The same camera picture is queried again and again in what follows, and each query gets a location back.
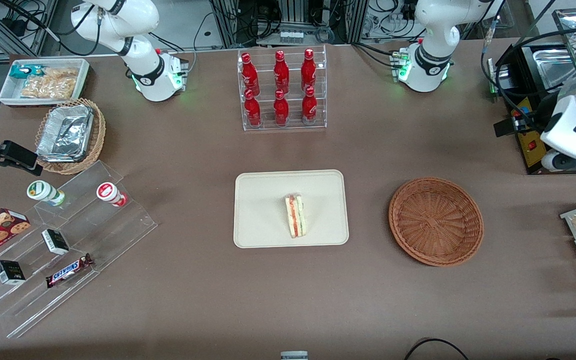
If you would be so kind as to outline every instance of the white tray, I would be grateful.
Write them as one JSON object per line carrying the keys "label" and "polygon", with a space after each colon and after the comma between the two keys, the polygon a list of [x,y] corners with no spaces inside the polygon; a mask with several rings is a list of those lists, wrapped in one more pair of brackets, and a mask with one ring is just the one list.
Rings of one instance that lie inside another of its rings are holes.
{"label": "white tray", "polygon": [[[297,192],[303,199],[306,235],[293,239],[284,198]],[[242,173],[235,180],[233,240],[239,248],[345,244],[344,176],[338,170]]]}
{"label": "white tray", "polygon": [[64,58],[64,59],[22,59],[14,60],[10,65],[12,68],[15,65],[30,65],[39,64],[51,68],[76,68],[79,70],[77,75],[77,82],[72,92],[72,96],[66,100],[58,100],[55,98],[25,98],[21,96],[21,91],[26,86],[26,79],[17,79],[14,77],[6,76],[3,86],[0,91],[0,102],[9,107],[39,107],[42,105],[57,105],[65,103],[68,100],[75,100],[82,95],[84,83],[86,82],[86,75],[88,74],[90,64],[85,59],[77,57]]}

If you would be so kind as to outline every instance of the bottle cap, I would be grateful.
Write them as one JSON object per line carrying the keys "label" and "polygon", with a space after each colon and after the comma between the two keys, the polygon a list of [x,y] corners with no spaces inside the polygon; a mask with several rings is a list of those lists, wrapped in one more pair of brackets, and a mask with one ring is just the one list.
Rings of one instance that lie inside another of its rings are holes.
{"label": "bottle cap", "polygon": [[103,201],[112,201],[118,195],[118,190],[112,182],[104,182],[96,189],[96,196]]}

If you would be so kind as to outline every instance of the wicker basket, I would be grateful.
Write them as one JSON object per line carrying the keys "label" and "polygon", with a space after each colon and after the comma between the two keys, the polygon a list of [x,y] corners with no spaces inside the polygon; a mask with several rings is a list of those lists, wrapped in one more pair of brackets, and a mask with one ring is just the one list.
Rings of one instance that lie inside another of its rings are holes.
{"label": "wicker basket", "polygon": [[404,251],[435,267],[466,262],[484,235],[477,203],[455,183],[435,177],[416,178],[397,189],[388,220]]}
{"label": "wicker basket", "polygon": [[[104,119],[104,114],[99,111],[99,107],[97,107],[94,102],[87,100],[86,98],[67,101],[63,104],[57,105],[57,107],[74,107],[75,105],[86,105],[94,110],[93,127],[90,130],[86,157],[84,157],[80,162],[47,162],[37,159],[37,162],[43,167],[43,170],[62,175],[77,174],[92,166],[101,153],[101,148],[104,146],[104,136],[106,135],[106,121]],[[39,140],[42,138],[44,126],[46,126],[46,120],[48,120],[48,114],[43,117],[43,121],[41,122],[41,125],[39,125],[39,131],[34,140],[35,146],[39,145]]]}

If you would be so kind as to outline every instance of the bread slice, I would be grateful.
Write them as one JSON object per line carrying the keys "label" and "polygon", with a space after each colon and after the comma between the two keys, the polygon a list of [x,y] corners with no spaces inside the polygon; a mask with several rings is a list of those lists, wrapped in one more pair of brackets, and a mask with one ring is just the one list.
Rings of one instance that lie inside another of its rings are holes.
{"label": "bread slice", "polygon": [[302,196],[300,194],[288,194],[285,202],[291,237],[298,238],[306,235],[306,217],[304,216]]}

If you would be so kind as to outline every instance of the snickers bar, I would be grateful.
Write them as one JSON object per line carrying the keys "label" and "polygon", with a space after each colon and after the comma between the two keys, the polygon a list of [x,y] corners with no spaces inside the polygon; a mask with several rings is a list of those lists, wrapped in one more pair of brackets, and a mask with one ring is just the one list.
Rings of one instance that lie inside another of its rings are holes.
{"label": "snickers bar", "polygon": [[75,274],[76,272],[84,269],[85,267],[93,264],[93,260],[90,258],[90,254],[87,253],[85,256],[78,258],[72,264],[60,269],[56,272],[53,276],[46,277],[46,283],[48,284],[48,289],[55,286],[55,284],[59,283],[62,280],[66,280],[71,275]]}

